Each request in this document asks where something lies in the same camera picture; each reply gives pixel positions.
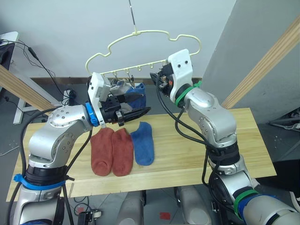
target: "red sock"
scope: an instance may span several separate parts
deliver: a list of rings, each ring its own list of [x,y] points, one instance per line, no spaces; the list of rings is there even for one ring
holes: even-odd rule
[[[111,128],[102,128],[90,138],[91,144],[91,167],[92,171],[99,176],[107,176],[113,164],[113,143]]]
[[[133,143],[125,128],[113,133],[112,148],[112,172],[118,177],[128,175],[133,164]]]

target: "black cable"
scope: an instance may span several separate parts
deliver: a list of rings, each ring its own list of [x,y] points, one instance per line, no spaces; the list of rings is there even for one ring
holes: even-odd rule
[[[183,112],[184,112],[184,108],[182,108],[182,110],[180,111],[180,113],[179,113],[177,119],[180,119],[180,117],[181,117],[181,115],[183,114]],[[187,139],[189,139],[189,140],[192,140],[192,141],[194,141],[194,142],[198,142],[198,143],[201,143],[201,144],[202,144],[202,143],[205,144],[205,142],[203,142],[203,141],[201,141],[201,140],[198,140],[198,139],[196,139],[196,138],[193,138],[193,137],[191,137],[191,136],[188,136],[188,135],[186,135],[185,133],[181,132],[181,131],[179,130],[179,128],[178,128],[178,122],[177,122],[177,121],[175,121],[175,128],[176,128],[176,131],[177,131],[180,135],[182,135],[183,137],[185,137],[185,138],[187,138]],[[205,159],[204,159],[203,172],[202,172],[202,177],[201,177],[202,183],[203,183],[206,187],[208,187],[207,183],[205,182],[205,174],[206,174],[207,162],[208,162],[208,150],[205,151]]]
[[[71,88],[68,88],[67,91],[68,91],[68,90],[70,91],[69,93],[67,92],[68,97],[62,99],[62,100],[61,100],[61,104],[62,104],[63,106],[66,106],[66,105],[73,105],[73,102],[74,102],[75,104],[79,105],[79,103],[75,101],[76,91],[74,91],[74,90],[71,89]]]
[[[78,204],[74,207],[74,214],[75,214],[76,216],[79,215],[79,213],[78,213],[77,210],[76,210],[76,208],[77,208],[79,205],[85,205],[85,206],[86,206],[86,210],[85,210],[85,211],[87,211],[87,210],[92,211],[92,208],[90,207],[90,199],[89,199],[88,196],[85,196],[81,201],[77,201],[77,200],[74,198],[74,202],[78,203]]]
[[[73,216],[72,216],[71,207],[70,207],[70,203],[68,200],[68,194],[67,194],[67,189],[66,189],[65,184],[62,185],[62,192],[64,194],[64,200],[65,200],[65,204],[66,204],[66,208],[67,208],[67,214],[68,214],[69,220],[70,220],[70,225],[74,225]]]
[[[20,155],[21,155],[21,162],[22,162],[22,176],[24,177],[25,176],[25,173],[26,173],[26,156],[25,156],[25,151],[24,151],[24,145],[23,145],[23,137],[24,137],[24,134],[25,134],[25,130],[26,130],[26,127],[38,116],[44,114],[44,113],[47,113],[47,112],[50,112],[50,111],[53,111],[55,110],[56,108],[53,108],[53,109],[47,109],[47,110],[43,110],[41,112],[38,112],[36,113],[34,116],[32,116],[23,126],[22,128],[22,131],[21,131],[21,135],[20,135]],[[13,195],[11,196],[11,199],[10,199],[10,202],[9,202],[9,205],[8,205],[8,210],[7,210],[7,225],[10,224],[10,212],[11,212],[11,208],[13,206],[13,203],[14,203],[14,200],[15,200],[15,196],[16,196],[16,193],[18,192],[19,190],[19,187],[20,187],[21,183],[19,182],[17,184],[17,186],[15,187],[14,189],[14,192],[13,192]]]
[[[28,113],[28,112],[24,112],[22,109],[20,109],[20,108],[18,107],[18,105],[17,105],[16,103],[14,103],[14,102],[12,102],[12,101],[6,99],[5,97],[2,97],[2,98],[4,98],[6,102],[10,102],[10,103],[14,104],[14,105],[15,105],[22,113],[24,113],[24,114],[26,114],[26,115],[28,115],[28,116],[32,116],[32,115],[35,113],[35,112],[33,112],[32,114],[30,114],[30,113]]]
[[[85,143],[83,143],[83,145],[81,146],[81,148],[78,150],[78,152],[76,153],[76,155],[73,157],[73,159],[71,160],[71,162],[69,163],[69,165],[67,166],[66,172],[65,174],[67,174],[69,172],[69,170],[71,169],[71,166],[73,165],[73,163],[75,162],[75,160],[78,158],[78,156],[80,155],[80,153],[83,151],[84,147],[87,145],[87,143],[90,141],[90,137],[92,136],[92,130],[90,130],[89,132],[89,136],[86,139]]]
[[[228,210],[229,212],[235,214],[235,213],[234,213],[234,210],[231,209],[231,208],[229,208],[229,207],[227,207],[226,205],[224,205],[224,203],[221,202],[221,201],[215,196],[215,194],[214,194],[214,192],[213,192],[213,188],[212,188],[212,175],[215,174],[215,173],[217,173],[219,166],[220,166],[220,161],[217,161],[215,168],[213,169],[212,173],[210,174],[210,178],[209,178],[209,182],[208,182],[208,184],[209,184],[210,195],[213,197],[213,199],[214,199],[214,200],[215,200],[222,208],[224,208],[224,209]]]
[[[18,48],[21,48],[21,49],[22,49],[25,58],[28,60],[28,62],[29,62],[33,67],[39,67],[39,68],[41,68],[41,69],[44,69],[43,67],[39,66],[37,63],[35,63],[34,61],[32,61],[32,60],[29,58],[28,54],[25,52],[25,47],[26,47],[26,46],[23,46],[23,48],[22,48],[22,47],[20,47],[20,46],[18,46],[18,45],[15,45],[15,47],[18,47]],[[48,70],[50,73],[52,73],[52,76],[54,76],[54,78],[56,77],[56,74],[55,74],[52,70],[50,70],[50,69],[48,69],[48,68],[47,68],[47,70]]]
[[[188,126],[187,124],[185,124],[184,122],[182,122],[182,121],[179,119],[180,116],[181,116],[181,115],[183,114],[183,112],[184,112],[184,108],[181,110],[181,112],[179,113],[179,117],[177,117],[177,118],[176,118],[176,117],[173,115],[173,113],[167,108],[167,106],[165,105],[165,103],[164,103],[164,101],[162,100],[161,95],[160,95],[160,93],[159,93],[159,89],[158,89],[158,80],[159,80],[159,76],[158,76],[158,74],[156,74],[156,75],[157,75],[157,79],[156,79],[156,93],[157,93],[158,100],[159,100],[159,102],[161,103],[162,107],[165,109],[165,111],[166,111],[166,112],[167,112],[167,113],[175,120],[175,128],[176,128],[176,131],[177,131],[180,135],[182,135],[183,137],[185,137],[185,138],[187,138],[187,139],[189,139],[189,140],[192,140],[192,141],[195,141],[195,142],[198,142],[198,143],[201,143],[201,144],[205,144],[205,145],[211,147],[212,149],[214,149],[214,150],[216,151],[216,153],[217,153],[218,155],[220,155],[220,152],[218,151],[218,149],[217,149],[215,146],[213,146],[212,144],[210,144],[210,143],[208,142],[208,140],[207,140],[201,133],[199,133],[197,130],[195,130],[195,129],[193,129],[192,127]],[[179,130],[179,128],[178,128],[178,123],[180,123],[181,125],[183,125],[183,126],[186,127],[187,129],[193,131],[195,134],[199,135],[199,136],[203,139],[203,141],[201,141],[201,140],[199,140],[199,139],[196,139],[196,138],[193,138],[193,137],[191,137],[191,136],[188,136],[188,135],[186,135],[185,133],[181,132],[181,131]],[[204,180],[204,179],[205,179],[205,174],[206,174],[207,162],[208,162],[208,150],[206,150],[206,152],[205,152],[204,167],[203,167],[203,172],[202,172],[202,182],[203,182],[203,184],[209,188],[210,195],[218,202],[218,204],[219,204],[221,207],[225,208],[226,210],[230,211],[231,213],[234,213],[234,210],[233,210],[233,209],[231,209],[231,208],[229,208],[229,207],[223,205],[223,203],[222,203],[219,199],[217,199],[217,197],[216,197],[215,194],[213,193],[213,188],[212,188],[212,186],[211,186],[211,184],[212,184],[212,183],[211,183],[212,174],[215,174],[215,173],[218,171],[218,168],[219,168],[219,166],[220,166],[220,161],[217,161],[216,166],[214,167],[212,173],[210,174],[210,177],[209,177],[209,184],[207,184],[207,183],[205,182],[205,180]]]
[[[24,46],[24,49],[25,47],[27,47],[27,50],[30,52],[30,54],[32,55],[33,58],[35,58],[42,66],[43,69],[46,70],[46,72],[49,74],[49,76],[51,77],[54,85],[56,86],[57,90],[64,96],[64,97],[67,97],[63,94],[63,92],[60,90],[60,88],[58,87],[55,79],[53,78],[52,74],[49,72],[49,70],[43,65],[43,63],[40,61],[40,59],[38,58],[38,56],[36,55],[36,53],[33,51],[33,49],[31,47],[29,47],[28,45],[26,45],[25,43],[22,43],[22,42],[17,42],[17,41],[9,41],[9,40],[4,40],[4,42],[13,42],[13,43],[18,43],[18,44],[21,44]]]
[[[204,158],[204,164],[203,164],[203,171],[202,171],[201,181],[202,181],[202,184],[204,184],[205,187],[208,188],[208,184],[205,182],[207,162],[208,162],[208,151],[206,150],[206,152],[205,152],[205,158]]]
[[[13,194],[11,195],[11,198],[10,198],[10,201],[9,201],[9,204],[8,204],[7,218],[6,218],[6,224],[7,224],[7,225],[10,224],[10,212],[11,212],[11,209],[12,209],[13,204],[14,204],[15,196],[17,195],[20,186],[21,186],[21,182],[18,182],[18,183],[17,183],[17,186],[16,186],[15,189],[14,189]]]
[[[180,119],[180,117],[181,117],[181,115],[183,114],[183,112],[184,112],[184,108],[182,108],[182,110],[180,111],[179,115],[177,116],[177,119],[178,119],[178,120]],[[183,136],[183,137],[185,137],[185,138],[187,138],[187,139],[189,139],[189,140],[192,140],[192,141],[194,141],[194,142],[200,143],[200,144],[204,144],[204,145],[206,144],[204,141],[199,140],[199,139],[197,139],[197,138],[193,138],[193,137],[191,137],[191,136],[188,136],[188,135],[186,135],[185,133],[183,133],[181,130],[179,130],[179,128],[178,128],[178,120],[175,120],[175,129],[176,129],[176,131],[177,131],[181,136]]]
[[[160,92],[159,92],[159,88],[158,88],[159,75],[158,75],[158,74],[156,74],[156,75],[157,75],[157,77],[156,77],[156,94],[157,94],[158,100],[159,100],[161,106],[164,108],[164,110],[172,117],[172,119],[174,119],[175,121],[177,121],[178,123],[180,123],[180,124],[181,124],[182,126],[184,126],[185,128],[187,128],[187,129],[193,131],[195,134],[197,134],[198,136],[200,136],[200,137],[204,140],[205,145],[211,147],[212,149],[214,149],[214,150],[216,151],[216,153],[217,153],[218,155],[220,155],[218,149],[217,149],[215,146],[213,146],[212,144],[210,144],[210,143],[208,142],[208,140],[204,137],[204,135],[202,135],[202,134],[201,134],[199,131],[197,131],[196,129],[194,129],[194,128],[190,127],[189,125],[185,124],[185,123],[182,122],[181,120],[177,119],[176,116],[174,116],[173,113],[168,109],[168,107],[165,105],[163,99],[161,98],[161,95],[160,95]]]

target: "white wall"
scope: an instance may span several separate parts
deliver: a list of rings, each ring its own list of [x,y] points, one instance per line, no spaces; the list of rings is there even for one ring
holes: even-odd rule
[[[239,0],[211,57],[202,88],[222,103],[300,15],[299,0]],[[235,108],[250,107],[257,123],[300,106],[300,45],[296,45]]]
[[[139,30],[167,30],[173,38],[187,33],[202,40],[203,49],[192,58],[194,76],[202,77],[235,0],[132,0],[131,3]],[[86,60],[97,52],[106,53],[110,42],[133,32],[133,23],[127,0],[2,0],[0,32],[14,30],[56,76],[84,77],[89,76],[84,68]],[[162,60],[184,48],[194,52],[196,41],[187,38],[169,42],[163,34],[144,34],[115,45],[110,57],[92,61],[91,71],[105,72]],[[32,67],[18,48],[10,70],[30,77],[48,76]],[[149,72],[150,69],[142,69],[132,74],[149,77]]]

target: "green strap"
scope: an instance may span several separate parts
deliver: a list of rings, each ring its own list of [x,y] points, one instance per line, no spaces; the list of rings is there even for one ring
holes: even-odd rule
[[[189,87],[187,89],[185,89],[184,92],[182,92],[181,95],[179,95],[179,97],[175,100],[175,105],[178,106],[179,102],[186,96],[186,94],[192,90],[193,88],[199,88],[202,84],[202,81],[199,81],[198,83],[195,83],[192,87]]]
[[[255,191],[255,190],[252,189],[252,190],[245,191],[245,192],[239,194],[239,195],[236,197],[233,206],[234,206],[234,212],[235,212],[235,214],[238,216],[239,219],[242,220],[242,218],[239,216],[239,213],[238,213],[238,205],[239,205],[240,201],[241,201],[244,197],[247,197],[248,195],[254,194],[254,193],[255,193],[255,194],[258,194],[257,191]]]

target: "hanger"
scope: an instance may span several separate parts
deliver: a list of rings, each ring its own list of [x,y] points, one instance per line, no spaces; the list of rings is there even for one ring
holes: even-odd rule
[[[202,48],[202,44],[201,44],[201,40],[199,38],[197,38],[196,36],[193,36],[193,35],[189,35],[189,34],[179,34],[176,38],[171,38],[170,37],[170,33],[168,31],[165,31],[165,30],[137,30],[136,29],[136,25],[135,25],[135,19],[134,19],[134,16],[133,16],[133,11],[132,11],[132,7],[131,7],[131,2],[129,0],[129,5],[130,5],[130,9],[131,9],[131,15],[132,15],[132,19],[133,19],[133,24],[134,24],[134,28],[135,28],[135,31],[132,32],[131,34],[128,34],[126,36],[123,36],[123,37],[120,37],[116,40],[114,40],[113,42],[111,42],[108,46],[107,46],[107,49],[108,49],[108,53],[107,54],[103,54],[103,53],[96,53],[94,54],[93,56],[91,56],[85,63],[85,69],[87,70],[87,72],[92,75],[92,72],[89,70],[89,63],[90,61],[92,61],[94,58],[96,58],[97,56],[102,56],[102,57],[107,57],[109,56],[112,51],[111,51],[111,47],[118,43],[119,41],[122,41],[126,38],[130,38],[130,37],[133,37],[133,36],[138,36],[140,34],[143,34],[143,33],[163,33],[163,34],[166,34],[168,36],[168,39],[169,41],[177,41],[180,37],[187,37],[187,38],[193,38],[195,39],[198,44],[199,44],[199,49],[198,51],[194,52],[194,53],[191,53],[190,56],[192,55],[196,55],[200,52],[201,48]],[[140,64],[140,65],[136,65],[136,66],[132,66],[132,67],[126,67],[126,68],[122,68],[122,69],[116,69],[116,70],[111,70],[111,71],[107,71],[107,72],[104,72],[104,73],[100,73],[101,75],[105,75],[105,74],[113,74],[115,77],[117,77],[117,72],[119,71],[125,71],[125,73],[129,74],[129,70],[130,69],[133,69],[133,68],[136,68],[138,71],[141,71],[142,70],[142,67],[144,66],[150,66],[150,68],[153,68],[153,65],[156,64],[156,63],[162,63],[162,65],[164,66],[166,64],[167,60],[158,60],[158,61],[154,61],[154,62],[148,62],[148,63],[144,63],[144,64]]]

